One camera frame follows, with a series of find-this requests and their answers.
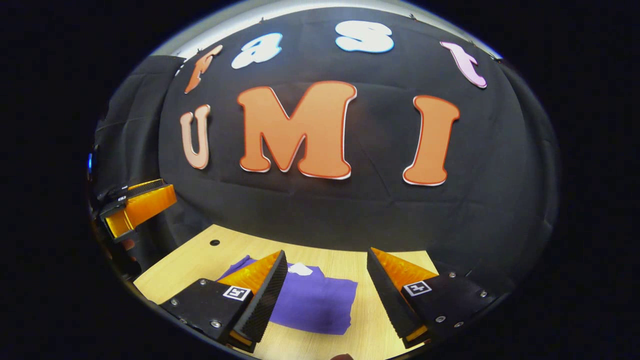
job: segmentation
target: table surface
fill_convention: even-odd
[[[220,244],[212,246],[211,240]],[[212,225],[149,268],[134,285],[146,298],[161,304],[199,278],[218,279],[246,255],[260,259],[279,250],[284,250],[289,263],[318,266],[327,277],[358,283],[351,326],[344,335],[327,335],[269,322],[254,353],[245,354],[264,360],[330,360],[349,353],[354,360],[377,360],[413,349],[404,348],[389,321],[369,277],[366,252],[291,245]],[[438,273],[426,251],[391,254]]]

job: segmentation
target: white label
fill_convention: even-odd
[[[342,35],[335,44],[345,51],[384,53],[394,47],[389,37],[391,29],[377,22],[349,20],[335,26],[335,32]]]
[[[291,265],[288,271],[292,274],[298,274],[302,276],[308,276],[311,275],[312,272],[314,272],[310,268],[306,267],[303,263],[295,263]]]
[[[222,294],[222,296],[228,297],[234,300],[244,301],[246,299],[246,296],[249,295],[249,291],[251,290],[246,288],[240,288],[238,286],[231,286],[229,289],[225,291],[224,294]]]
[[[424,281],[414,282],[413,284],[404,285],[403,287],[412,297],[431,291],[429,285],[427,285]]]
[[[251,63],[262,63],[273,58],[282,50],[278,46],[281,39],[281,33],[271,33],[249,41],[242,46],[242,52],[231,62],[231,67],[240,69]]]

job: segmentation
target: purple towel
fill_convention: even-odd
[[[254,262],[247,255],[218,280]],[[358,283],[324,277],[317,266],[308,268],[313,272],[307,276],[287,273],[269,321],[308,332],[343,335],[351,325],[351,305]]]

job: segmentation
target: foam letter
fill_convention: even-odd
[[[261,86],[238,96],[244,108],[244,157],[240,166],[250,172],[267,172],[271,162],[262,153],[262,139],[282,172],[291,168],[305,142],[298,170],[310,177],[346,179],[351,166],[344,160],[344,121],[356,88],[341,81],[321,81],[307,89],[293,115],[282,108],[273,89]]]
[[[242,46],[242,52],[231,62],[231,67],[240,69],[253,62],[261,63],[271,59],[282,50],[278,46],[281,39],[282,34],[271,33],[249,41]]]
[[[209,68],[211,64],[211,60],[213,60],[213,56],[220,54],[222,50],[222,45],[218,45],[211,49],[205,56],[201,57],[198,61],[196,61],[196,65],[193,68],[193,73],[191,75],[191,79],[189,80],[189,84],[187,88],[184,89],[184,93],[188,94],[190,91],[196,88],[200,83],[200,75],[204,74],[205,71]]]
[[[451,126],[460,118],[460,110],[448,101],[426,95],[414,97],[413,105],[420,111],[420,138],[413,164],[403,172],[404,181],[413,185],[440,185],[447,179],[444,160]]]
[[[209,163],[209,140],[207,137],[207,116],[211,107],[202,105],[196,109],[196,121],[198,122],[198,145],[199,150],[196,153],[191,143],[191,121],[193,121],[193,113],[185,113],[180,117],[180,127],[182,128],[182,148],[187,161],[192,167],[203,169]]]
[[[467,78],[467,80],[471,81],[473,85],[479,88],[486,88],[486,80],[476,73],[474,64],[478,65],[478,62],[473,56],[465,53],[465,50],[460,45],[444,41],[441,41],[440,45],[451,51],[451,54],[458,65],[458,69],[462,71],[462,74]]]
[[[384,53],[394,46],[389,37],[391,29],[377,22],[350,20],[335,26],[340,35],[336,45],[345,51],[364,51],[365,53]]]

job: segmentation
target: orange letter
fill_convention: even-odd
[[[198,122],[198,153],[193,150],[191,143],[191,121],[193,121],[193,113],[185,113],[180,117],[180,126],[182,128],[182,148],[187,161],[192,167],[203,169],[209,162],[209,140],[207,138],[207,116],[211,107],[202,105],[196,109],[196,121]]]
[[[271,162],[262,153],[262,139],[282,172],[291,168],[302,140],[305,157],[298,170],[310,177],[346,179],[351,166],[344,161],[344,118],[356,88],[341,81],[321,81],[307,89],[291,118],[273,89],[261,86],[238,95],[244,108],[244,157],[246,171],[267,172]]]
[[[193,68],[193,74],[191,75],[191,80],[189,80],[189,85],[184,89],[184,93],[188,94],[190,91],[196,88],[200,83],[200,74],[204,74],[205,71],[211,65],[211,60],[213,60],[213,56],[220,54],[222,50],[222,45],[218,45],[211,49],[205,56],[201,57],[198,61],[196,61],[196,65]]]
[[[414,185],[440,185],[447,179],[444,159],[451,126],[460,110],[449,101],[426,95],[414,97],[413,105],[420,111],[420,139],[413,164],[404,170],[403,178]]]

